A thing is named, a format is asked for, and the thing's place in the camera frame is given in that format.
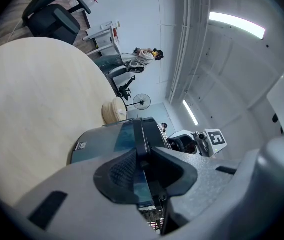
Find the fluorescent light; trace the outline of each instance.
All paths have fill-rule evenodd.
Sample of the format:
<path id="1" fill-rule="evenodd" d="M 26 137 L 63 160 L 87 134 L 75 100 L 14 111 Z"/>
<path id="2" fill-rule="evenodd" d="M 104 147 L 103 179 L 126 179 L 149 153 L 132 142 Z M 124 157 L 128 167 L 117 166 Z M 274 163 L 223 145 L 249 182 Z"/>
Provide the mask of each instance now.
<path id="1" fill-rule="evenodd" d="M 263 27 L 250 21 L 223 13 L 210 12 L 210 20 L 235 26 L 257 36 L 260 39 L 263 39 L 266 31 Z"/>
<path id="2" fill-rule="evenodd" d="M 184 104 L 184 106 L 185 106 L 187 112 L 190 114 L 191 118 L 193 119 L 193 122 L 195 123 L 195 126 L 198 126 L 199 123 L 198 123 L 196 117 L 195 117 L 194 114 L 192 113 L 192 111 L 191 111 L 189 105 L 187 104 L 187 102 L 186 102 L 185 100 L 183 100 L 183 104 Z"/>

